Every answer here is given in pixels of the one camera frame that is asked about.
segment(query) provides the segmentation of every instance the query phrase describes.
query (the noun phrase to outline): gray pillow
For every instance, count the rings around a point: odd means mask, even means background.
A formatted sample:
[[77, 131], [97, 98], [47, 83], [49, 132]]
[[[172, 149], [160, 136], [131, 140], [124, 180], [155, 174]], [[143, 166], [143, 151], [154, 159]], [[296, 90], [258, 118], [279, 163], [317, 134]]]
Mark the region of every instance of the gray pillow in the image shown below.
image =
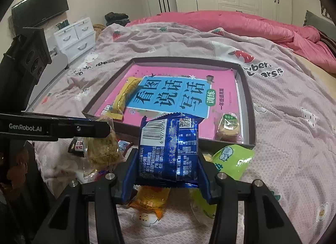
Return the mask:
[[327, 20], [324, 20], [310, 11], [306, 13], [306, 19], [303, 26], [313, 26], [321, 32], [325, 33], [328, 37], [336, 41], [336, 26]]

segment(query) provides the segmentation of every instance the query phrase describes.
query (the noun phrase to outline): yellow snack package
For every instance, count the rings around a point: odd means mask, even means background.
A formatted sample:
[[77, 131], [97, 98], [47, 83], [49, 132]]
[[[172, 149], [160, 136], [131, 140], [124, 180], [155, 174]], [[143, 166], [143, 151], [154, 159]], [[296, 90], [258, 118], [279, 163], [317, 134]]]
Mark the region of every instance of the yellow snack package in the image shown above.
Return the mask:
[[141, 77], [131, 76], [127, 78], [126, 83], [116, 96], [112, 107], [106, 112], [106, 115], [116, 119], [122, 120], [124, 117], [124, 109], [127, 99], [132, 95], [132, 93], [137, 89], [139, 83], [141, 82]]
[[162, 218], [162, 206], [166, 203], [170, 188], [140, 186], [137, 195], [129, 203], [130, 207], [142, 210], [153, 210], [158, 219]]

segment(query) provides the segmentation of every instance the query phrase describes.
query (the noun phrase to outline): barcode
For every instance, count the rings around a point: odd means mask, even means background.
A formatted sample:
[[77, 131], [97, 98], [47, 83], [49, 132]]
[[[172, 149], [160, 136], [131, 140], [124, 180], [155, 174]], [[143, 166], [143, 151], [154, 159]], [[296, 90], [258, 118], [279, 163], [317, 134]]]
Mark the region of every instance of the barcode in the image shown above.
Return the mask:
[[120, 151], [122, 153], [124, 153], [124, 151], [126, 150], [126, 148], [128, 147], [129, 144], [130, 144], [130, 142], [119, 140], [118, 145], [119, 145]]
[[143, 146], [164, 146], [167, 119], [148, 122], [142, 128], [140, 144]]

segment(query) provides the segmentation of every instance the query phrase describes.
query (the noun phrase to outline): pink blanket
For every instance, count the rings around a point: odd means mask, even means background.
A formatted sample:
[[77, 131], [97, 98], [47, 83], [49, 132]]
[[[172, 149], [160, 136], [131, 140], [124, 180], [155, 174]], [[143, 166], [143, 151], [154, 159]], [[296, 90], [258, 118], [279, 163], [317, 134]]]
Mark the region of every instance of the pink blanket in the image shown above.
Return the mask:
[[312, 26], [298, 27], [259, 16], [230, 11], [168, 12], [150, 18], [135, 20], [129, 25], [148, 22], [177, 22], [202, 32], [222, 27], [238, 36], [263, 37], [294, 50], [327, 72], [336, 73], [336, 59], [320, 41], [319, 31]]

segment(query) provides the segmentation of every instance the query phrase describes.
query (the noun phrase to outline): qr code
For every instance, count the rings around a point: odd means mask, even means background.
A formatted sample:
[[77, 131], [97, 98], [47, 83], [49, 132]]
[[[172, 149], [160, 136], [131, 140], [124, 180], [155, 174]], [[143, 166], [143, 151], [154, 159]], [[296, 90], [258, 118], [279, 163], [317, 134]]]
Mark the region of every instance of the qr code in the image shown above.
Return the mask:
[[180, 128], [191, 128], [191, 118], [181, 118], [179, 127]]

